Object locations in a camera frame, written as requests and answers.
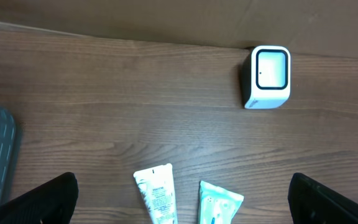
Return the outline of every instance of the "white device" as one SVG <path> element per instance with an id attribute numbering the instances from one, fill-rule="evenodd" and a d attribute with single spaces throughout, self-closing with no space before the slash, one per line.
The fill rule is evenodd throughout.
<path id="1" fill-rule="evenodd" d="M 261 45 L 247 57 L 241 73 L 246 109 L 273 109 L 291 92 L 291 55 L 285 47 Z"/>

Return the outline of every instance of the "wooden table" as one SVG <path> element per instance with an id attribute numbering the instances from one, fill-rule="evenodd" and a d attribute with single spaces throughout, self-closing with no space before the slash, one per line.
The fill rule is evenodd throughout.
<path id="1" fill-rule="evenodd" d="M 358 203 L 358 60 L 293 54 L 290 100 L 253 111 L 247 54 L 0 31 L 0 104 L 24 127 L 11 197 L 72 171 L 72 223 L 150 223 L 132 174 L 170 162 L 180 223 L 200 180 L 246 196 L 232 223 L 291 223 L 294 172 Z"/>

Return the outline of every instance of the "cardboard box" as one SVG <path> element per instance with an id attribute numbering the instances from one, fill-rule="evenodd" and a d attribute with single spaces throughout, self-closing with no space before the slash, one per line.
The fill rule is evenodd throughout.
<path id="1" fill-rule="evenodd" d="M 115 39 L 358 58 L 355 0 L 0 0 L 0 21 Z"/>

